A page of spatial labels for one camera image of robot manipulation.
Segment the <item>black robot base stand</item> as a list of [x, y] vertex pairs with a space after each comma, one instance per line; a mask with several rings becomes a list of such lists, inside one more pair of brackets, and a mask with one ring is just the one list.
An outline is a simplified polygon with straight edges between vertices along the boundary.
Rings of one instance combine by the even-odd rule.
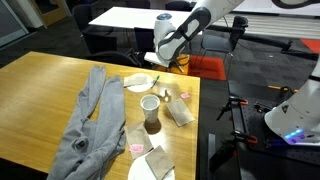
[[271, 105], [279, 92], [267, 87], [228, 83], [229, 94], [249, 101], [242, 105], [229, 102], [233, 129], [256, 140], [248, 142], [237, 136], [222, 143], [209, 155], [208, 178], [214, 179], [230, 159], [237, 159], [237, 167], [229, 170], [223, 180], [320, 180], [320, 151], [312, 147], [293, 147], [272, 132], [263, 120], [265, 113], [254, 108], [256, 103]]

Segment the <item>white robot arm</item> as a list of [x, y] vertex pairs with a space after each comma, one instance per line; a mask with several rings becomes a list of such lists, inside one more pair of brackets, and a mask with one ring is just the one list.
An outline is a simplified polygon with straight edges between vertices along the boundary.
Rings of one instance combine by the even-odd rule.
[[[244, 0], [199, 0], [189, 16], [175, 27], [170, 13], [157, 14], [155, 52], [151, 62], [168, 67], [200, 31], [239, 6]], [[320, 61], [304, 85], [264, 115], [268, 128], [292, 146], [320, 146]]]

